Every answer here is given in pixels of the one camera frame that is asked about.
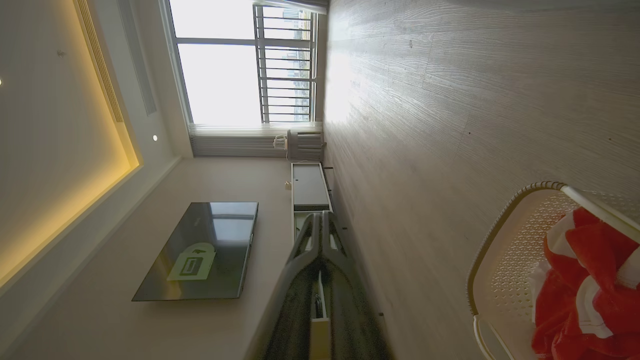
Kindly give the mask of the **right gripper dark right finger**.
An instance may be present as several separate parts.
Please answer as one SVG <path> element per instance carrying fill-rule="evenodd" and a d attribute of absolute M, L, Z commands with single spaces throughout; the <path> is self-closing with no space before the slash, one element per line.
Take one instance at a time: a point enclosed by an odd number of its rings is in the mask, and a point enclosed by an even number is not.
<path fill-rule="evenodd" d="M 393 354 L 336 219 L 329 210 L 321 215 L 321 262 L 330 288 L 331 358 L 391 360 Z"/>

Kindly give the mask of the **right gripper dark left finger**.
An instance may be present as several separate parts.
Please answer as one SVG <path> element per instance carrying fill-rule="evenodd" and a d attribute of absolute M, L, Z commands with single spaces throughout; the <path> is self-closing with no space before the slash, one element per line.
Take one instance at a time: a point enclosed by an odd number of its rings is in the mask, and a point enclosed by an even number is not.
<path fill-rule="evenodd" d="M 249 360 L 308 360 L 321 218 L 311 213 L 302 224 L 247 347 Z"/>

